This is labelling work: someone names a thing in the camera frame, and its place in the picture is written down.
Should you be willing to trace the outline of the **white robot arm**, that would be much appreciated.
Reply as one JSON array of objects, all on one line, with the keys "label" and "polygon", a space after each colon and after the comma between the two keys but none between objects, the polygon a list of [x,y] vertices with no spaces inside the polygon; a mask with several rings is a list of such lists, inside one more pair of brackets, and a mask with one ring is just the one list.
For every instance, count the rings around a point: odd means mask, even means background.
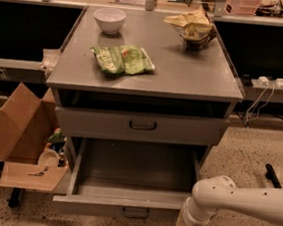
[{"label": "white robot arm", "polygon": [[194,183],[175,226],[206,226],[219,210],[240,212],[283,226],[283,188],[237,188],[228,176]]}]

